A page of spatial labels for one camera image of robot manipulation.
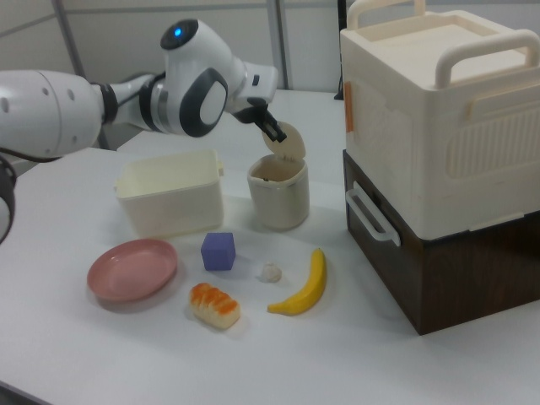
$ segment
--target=white drawer handle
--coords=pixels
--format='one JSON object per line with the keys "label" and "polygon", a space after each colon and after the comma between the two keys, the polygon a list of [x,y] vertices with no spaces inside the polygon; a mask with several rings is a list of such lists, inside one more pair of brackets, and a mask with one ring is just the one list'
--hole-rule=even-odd
{"label": "white drawer handle", "polygon": [[[370,211],[371,215],[373,215],[373,218],[377,220],[377,222],[381,225],[382,229],[384,229],[385,232],[379,232],[373,227],[373,225],[364,215],[358,204],[354,201],[354,197],[357,197],[365,205],[368,211]],[[388,222],[384,214],[371,201],[370,197],[365,193],[365,191],[356,181],[354,182],[354,188],[350,189],[348,192],[345,193],[345,200],[347,201],[347,204],[351,207],[353,212],[356,214],[360,222],[364,225],[368,232],[370,232],[371,236],[373,236],[373,239],[381,242],[384,242],[386,240],[392,240],[396,244],[396,246],[400,246],[402,244],[401,240],[399,239],[399,235],[397,234],[397,231]]]}

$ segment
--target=pink bowl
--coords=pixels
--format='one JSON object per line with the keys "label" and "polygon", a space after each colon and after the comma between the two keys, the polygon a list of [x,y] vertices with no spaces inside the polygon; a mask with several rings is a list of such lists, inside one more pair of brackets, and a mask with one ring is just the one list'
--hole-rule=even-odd
{"label": "pink bowl", "polygon": [[101,255],[88,272],[90,290],[99,298],[122,302],[147,298],[176,274],[175,248],[162,240],[132,240]]}

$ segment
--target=purple cube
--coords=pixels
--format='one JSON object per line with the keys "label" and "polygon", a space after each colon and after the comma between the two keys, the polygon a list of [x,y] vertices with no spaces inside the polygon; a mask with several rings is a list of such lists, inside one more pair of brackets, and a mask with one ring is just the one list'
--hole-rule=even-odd
{"label": "purple cube", "polygon": [[230,270],[236,257],[235,240],[230,232],[207,233],[201,247],[204,268]]}

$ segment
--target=banana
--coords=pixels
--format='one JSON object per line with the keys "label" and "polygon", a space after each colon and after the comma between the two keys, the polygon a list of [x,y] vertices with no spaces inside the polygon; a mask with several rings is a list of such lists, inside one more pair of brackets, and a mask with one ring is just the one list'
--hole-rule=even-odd
{"label": "banana", "polygon": [[283,315],[298,315],[309,310],[321,298],[327,286],[327,262],[321,249],[311,254],[310,276],[304,287],[285,301],[270,304],[268,312]]}

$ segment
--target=orange sticker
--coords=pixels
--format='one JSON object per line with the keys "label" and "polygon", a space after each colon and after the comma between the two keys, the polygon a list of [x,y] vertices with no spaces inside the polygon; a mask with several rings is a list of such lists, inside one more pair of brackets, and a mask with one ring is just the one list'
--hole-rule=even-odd
{"label": "orange sticker", "polygon": [[351,82],[343,84],[343,98],[345,100],[345,132],[354,131],[353,120],[353,90]]}

